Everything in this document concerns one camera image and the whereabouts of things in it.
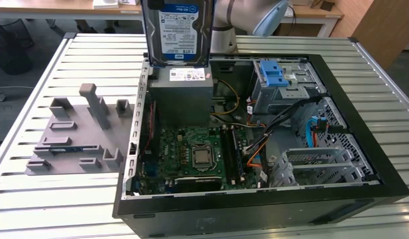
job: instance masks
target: green circuit board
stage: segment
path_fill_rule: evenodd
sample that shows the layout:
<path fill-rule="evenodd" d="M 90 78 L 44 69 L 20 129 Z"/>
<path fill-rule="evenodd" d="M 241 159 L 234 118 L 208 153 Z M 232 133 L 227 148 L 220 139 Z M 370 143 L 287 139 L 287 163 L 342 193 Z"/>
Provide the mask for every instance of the green circuit board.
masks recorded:
<path fill-rule="evenodd" d="M 236 145 L 239 149 L 247 145 L 245 130 L 235 128 Z M 255 174 L 253 170 L 243 172 L 243 181 L 234 185 L 226 178 L 226 164 L 223 158 L 223 146 L 219 136 L 219 128 L 186 127 L 180 129 L 162 129 L 159 136 L 159 159 L 148 163 L 146 172 L 155 171 L 146 177 L 144 183 L 151 194 L 170 193 L 164 183 L 179 177 L 215 176 L 222 178 L 220 190 L 255 188 Z M 199 159 L 194 158 L 207 151 L 211 155 L 208 164 L 194 164 Z"/>

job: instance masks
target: yellow cable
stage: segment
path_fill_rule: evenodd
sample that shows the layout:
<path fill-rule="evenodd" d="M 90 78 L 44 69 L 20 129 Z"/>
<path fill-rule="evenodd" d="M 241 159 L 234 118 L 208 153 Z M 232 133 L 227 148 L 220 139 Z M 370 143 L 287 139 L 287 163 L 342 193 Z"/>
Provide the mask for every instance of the yellow cable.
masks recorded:
<path fill-rule="evenodd" d="M 234 88 L 230 86 L 230 84 L 226 83 L 226 81 L 223 81 L 223 80 L 218 80 L 218 81 L 223 82 L 223 83 L 226 84 L 226 86 L 231 89 L 231 91 L 234 92 L 235 97 L 236 97 L 236 104 L 235 104 L 235 107 L 234 107 L 230 111 L 210 113 L 212 116 L 227 115 L 228 113 L 234 112 L 234 110 L 236 110 L 236 108 L 238 108 L 238 106 L 239 106 L 239 97 L 238 97 L 236 91 L 235 91 Z"/>

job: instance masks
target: ram slot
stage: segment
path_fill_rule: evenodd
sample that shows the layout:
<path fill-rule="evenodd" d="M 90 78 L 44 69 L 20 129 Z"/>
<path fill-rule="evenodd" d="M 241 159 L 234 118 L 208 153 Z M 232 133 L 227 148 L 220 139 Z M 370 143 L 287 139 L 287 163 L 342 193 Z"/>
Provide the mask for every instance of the ram slot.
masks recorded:
<path fill-rule="evenodd" d="M 242 154 L 239 152 L 239 147 L 238 147 L 238 142 L 236 142 L 236 134 L 235 134 L 235 128 L 234 126 L 231 127 L 232 131 L 232 142 L 234 142 L 234 147 L 235 147 L 235 159 L 236 159 L 236 168 L 238 168 L 238 175 L 239 175 L 239 181 L 245 181 L 245 171 L 243 171 L 243 164 L 242 164 Z"/>
<path fill-rule="evenodd" d="M 226 181 L 231 185 L 239 182 L 238 166 L 235 160 L 235 148 L 232 139 L 232 130 L 230 128 L 220 128 L 220 144 L 222 155 L 224 161 Z"/>

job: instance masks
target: slatted metal tabletop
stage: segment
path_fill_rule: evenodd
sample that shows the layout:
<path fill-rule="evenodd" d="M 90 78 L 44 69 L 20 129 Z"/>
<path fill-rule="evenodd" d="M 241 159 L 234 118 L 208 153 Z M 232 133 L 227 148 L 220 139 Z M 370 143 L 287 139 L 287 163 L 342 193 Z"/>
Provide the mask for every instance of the slatted metal tabletop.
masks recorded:
<path fill-rule="evenodd" d="M 238 49 L 322 55 L 409 186 L 409 99 L 361 45 L 347 39 L 238 36 Z M 63 39 L 0 147 L 1 238 L 136 238 L 122 220 L 111 217 L 116 173 L 27 176 L 24 168 L 51 116 L 52 97 L 64 96 L 72 104 L 86 104 L 79 86 L 94 83 L 96 94 L 108 104 L 116 99 L 135 103 L 143 52 L 143 35 L 78 34 L 73 39 Z M 409 238 L 409 197 L 334 225 L 194 238 L 227 236 Z"/>

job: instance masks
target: desk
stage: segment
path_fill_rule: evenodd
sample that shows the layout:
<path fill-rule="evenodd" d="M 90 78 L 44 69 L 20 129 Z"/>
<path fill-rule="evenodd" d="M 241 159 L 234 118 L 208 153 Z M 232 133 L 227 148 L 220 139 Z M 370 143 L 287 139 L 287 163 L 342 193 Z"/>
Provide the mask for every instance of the desk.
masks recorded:
<path fill-rule="evenodd" d="M 294 6 L 294 11 L 297 23 L 322 24 L 318 37 L 329 37 L 337 20 L 343 17 L 337 7 L 325 11 Z M 139 5 L 92 9 L 92 0 L 0 0 L 0 18 L 142 20 L 142 13 Z M 291 21 L 293 15 L 282 19 L 282 23 Z"/>
<path fill-rule="evenodd" d="M 331 11 L 310 8 L 309 6 L 293 6 L 293 8 L 297 16 L 297 24 L 322 24 L 318 37 L 329 37 L 337 20 L 343 17 L 341 10 L 335 6 Z M 290 15 L 286 14 L 281 22 L 291 23 L 293 13 Z"/>
<path fill-rule="evenodd" d="M 409 99 L 359 44 L 346 38 L 238 36 L 241 53 L 319 54 L 409 186 Z M 84 104 L 78 87 L 95 83 L 107 104 L 135 104 L 143 35 L 78 34 L 63 39 L 0 147 L 0 238 L 139 239 L 114 219 L 118 173 L 24 175 L 53 97 Z M 107 68 L 91 64 L 104 64 Z M 222 238 L 409 238 L 409 197 L 338 224 L 194 236 Z"/>
<path fill-rule="evenodd" d="M 92 0 L 0 0 L 0 18 L 142 20 L 140 5 L 94 9 Z"/>

